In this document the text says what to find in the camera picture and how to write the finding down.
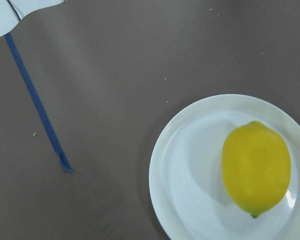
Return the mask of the white plate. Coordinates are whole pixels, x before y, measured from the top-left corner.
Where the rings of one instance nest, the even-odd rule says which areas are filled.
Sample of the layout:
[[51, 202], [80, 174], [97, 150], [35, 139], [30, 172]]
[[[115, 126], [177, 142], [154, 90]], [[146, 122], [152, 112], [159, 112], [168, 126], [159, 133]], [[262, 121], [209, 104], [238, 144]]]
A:
[[[221, 172], [227, 135], [252, 121], [278, 132], [291, 157], [286, 194], [257, 218], [231, 200]], [[155, 214], [172, 240], [300, 240], [300, 126], [265, 100], [222, 94], [184, 108], [157, 139], [148, 178]]]

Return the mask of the yellow lemon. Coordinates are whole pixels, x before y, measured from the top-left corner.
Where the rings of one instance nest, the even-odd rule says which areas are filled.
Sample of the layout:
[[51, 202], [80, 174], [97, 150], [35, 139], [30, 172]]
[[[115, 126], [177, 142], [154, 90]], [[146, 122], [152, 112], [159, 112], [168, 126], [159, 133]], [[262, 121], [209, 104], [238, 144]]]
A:
[[253, 218], [276, 206], [291, 178], [284, 139], [259, 121], [235, 128], [221, 154], [222, 178], [231, 199]]

